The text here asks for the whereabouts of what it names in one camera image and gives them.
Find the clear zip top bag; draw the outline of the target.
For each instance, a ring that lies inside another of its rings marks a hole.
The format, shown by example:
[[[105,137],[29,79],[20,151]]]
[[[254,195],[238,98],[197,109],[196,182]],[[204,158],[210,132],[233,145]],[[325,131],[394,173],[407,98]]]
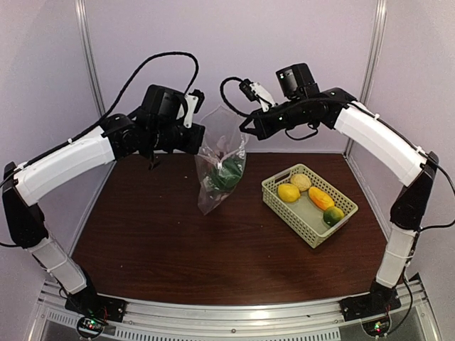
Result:
[[[228,192],[213,190],[208,184],[210,170],[233,156],[241,158],[246,167],[249,137],[239,130],[241,122],[241,117],[223,106],[219,106],[201,120],[201,124],[205,126],[205,133],[201,148],[195,156],[195,162],[200,183],[198,208],[203,215],[213,211],[234,192],[238,185]]]

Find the toy bok choy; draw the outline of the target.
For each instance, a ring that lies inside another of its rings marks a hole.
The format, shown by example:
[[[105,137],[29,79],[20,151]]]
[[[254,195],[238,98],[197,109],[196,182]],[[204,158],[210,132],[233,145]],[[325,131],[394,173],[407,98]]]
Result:
[[[228,192],[240,182],[245,170],[244,161],[229,157],[213,167],[208,174],[208,184],[213,190]]]

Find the yellow toy lemon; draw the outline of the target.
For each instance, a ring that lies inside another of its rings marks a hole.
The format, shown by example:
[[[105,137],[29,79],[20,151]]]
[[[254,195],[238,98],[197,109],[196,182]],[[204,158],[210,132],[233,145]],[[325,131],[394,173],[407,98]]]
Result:
[[[277,194],[283,202],[296,202],[301,197],[299,188],[291,183],[279,185]]]

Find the orange toy mango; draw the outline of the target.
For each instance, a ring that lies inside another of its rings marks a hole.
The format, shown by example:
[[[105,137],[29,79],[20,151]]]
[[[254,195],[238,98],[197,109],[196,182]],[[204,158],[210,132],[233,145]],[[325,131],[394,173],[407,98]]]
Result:
[[[335,206],[335,202],[331,196],[317,187],[310,187],[308,189],[308,194],[313,204],[323,211]]]

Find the green yellow toy lime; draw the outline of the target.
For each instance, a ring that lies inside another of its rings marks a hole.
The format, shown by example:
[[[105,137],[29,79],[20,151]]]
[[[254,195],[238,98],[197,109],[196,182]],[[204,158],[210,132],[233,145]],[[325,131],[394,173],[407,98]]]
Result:
[[[338,224],[344,217],[344,211],[336,206],[329,207],[323,212],[323,221],[330,227]]]

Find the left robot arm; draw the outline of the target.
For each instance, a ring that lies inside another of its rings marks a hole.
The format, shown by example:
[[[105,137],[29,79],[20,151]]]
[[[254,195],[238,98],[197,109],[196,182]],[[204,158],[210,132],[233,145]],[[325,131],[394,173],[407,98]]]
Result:
[[[86,315],[102,309],[90,277],[68,256],[46,229],[38,206],[41,198],[93,168],[138,153],[149,162],[155,151],[196,155],[205,128],[193,123],[205,95],[184,94],[151,85],[143,102],[130,114],[100,119],[80,137],[65,142],[42,158],[4,169],[2,201],[13,242],[27,250],[62,285],[67,297]]]

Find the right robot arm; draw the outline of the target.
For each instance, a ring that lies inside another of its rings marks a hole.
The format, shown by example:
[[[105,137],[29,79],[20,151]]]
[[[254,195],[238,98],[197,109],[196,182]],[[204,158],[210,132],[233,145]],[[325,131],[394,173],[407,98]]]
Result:
[[[323,124],[362,145],[403,185],[390,209],[390,236],[368,294],[343,300],[348,311],[359,306],[369,313],[380,313],[391,303],[395,286],[417,245],[439,159],[413,145],[345,90],[334,87],[320,91],[307,64],[283,68],[276,76],[287,99],[282,104],[277,104],[259,83],[240,80],[244,95],[261,105],[246,116],[242,132],[265,140],[302,124],[312,129]]]

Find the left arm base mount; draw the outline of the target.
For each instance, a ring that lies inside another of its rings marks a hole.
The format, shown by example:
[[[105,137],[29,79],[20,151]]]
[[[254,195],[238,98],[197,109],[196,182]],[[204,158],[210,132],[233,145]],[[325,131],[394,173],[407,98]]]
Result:
[[[97,296],[93,305],[82,303],[74,296],[66,298],[65,308],[81,315],[76,322],[76,331],[82,339],[99,337],[109,323],[120,323],[124,319],[127,302],[119,298]]]

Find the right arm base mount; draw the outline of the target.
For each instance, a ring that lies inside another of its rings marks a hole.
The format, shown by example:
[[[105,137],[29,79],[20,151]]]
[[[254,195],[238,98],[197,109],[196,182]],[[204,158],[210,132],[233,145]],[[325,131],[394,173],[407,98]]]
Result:
[[[346,322],[360,320],[363,331],[370,337],[384,337],[390,331],[392,321],[390,313],[400,308],[399,298],[390,301],[374,301],[373,296],[365,294],[351,296],[340,301],[343,319]]]

